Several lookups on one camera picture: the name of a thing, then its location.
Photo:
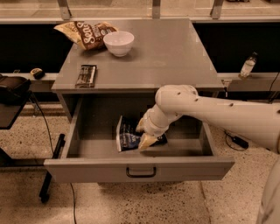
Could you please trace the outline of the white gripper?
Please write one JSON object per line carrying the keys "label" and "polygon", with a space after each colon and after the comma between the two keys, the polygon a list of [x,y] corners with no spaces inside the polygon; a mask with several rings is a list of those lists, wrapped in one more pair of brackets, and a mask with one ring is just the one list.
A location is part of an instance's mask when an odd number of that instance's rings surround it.
{"label": "white gripper", "polygon": [[139,120],[136,132],[143,133],[138,145],[139,150],[145,150],[153,145],[168,129],[171,123],[177,121],[182,115],[165,113],[157,104],[149,108]]}

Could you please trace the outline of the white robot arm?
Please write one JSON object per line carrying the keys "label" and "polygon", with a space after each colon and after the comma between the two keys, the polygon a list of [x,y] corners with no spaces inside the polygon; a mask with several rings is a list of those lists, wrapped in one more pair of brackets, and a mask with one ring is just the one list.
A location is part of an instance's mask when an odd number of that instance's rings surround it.
{"label": "white robot arm", "polygon": [[[277,103],[204,97],[189,85],[167,85],[156,92],[155,105],[145,112],[136,127],[143,133],[139,147],[146,149],[154,144],[170,124],[182,116],[194,117],[234,132],[272,152],[279,152],[280,114]],[[280,159],[271,167],[254,224],[280,224]]]}

